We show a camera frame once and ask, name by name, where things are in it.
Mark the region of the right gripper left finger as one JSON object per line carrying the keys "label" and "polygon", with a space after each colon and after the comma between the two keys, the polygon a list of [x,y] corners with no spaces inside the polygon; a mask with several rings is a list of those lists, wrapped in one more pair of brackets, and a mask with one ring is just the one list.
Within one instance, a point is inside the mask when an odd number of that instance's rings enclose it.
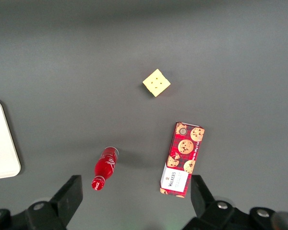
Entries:
{"label": "right gripper left finger", "polygon": [[65,230],[83,200],[82,177],[73,175],[49,201],[25,211],[29,230]]}

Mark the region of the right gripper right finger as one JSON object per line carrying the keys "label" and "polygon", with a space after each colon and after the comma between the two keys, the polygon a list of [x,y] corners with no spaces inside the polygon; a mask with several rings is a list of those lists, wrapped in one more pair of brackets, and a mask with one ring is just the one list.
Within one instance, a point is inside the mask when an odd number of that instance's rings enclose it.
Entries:
{"label": "right gripper right finger", "polygon": [[227,230],[234,214],[234,207],[223,200],[216,200],[200,175],[191,179],[191,202],[196,213],[186,225],[186,230]]}

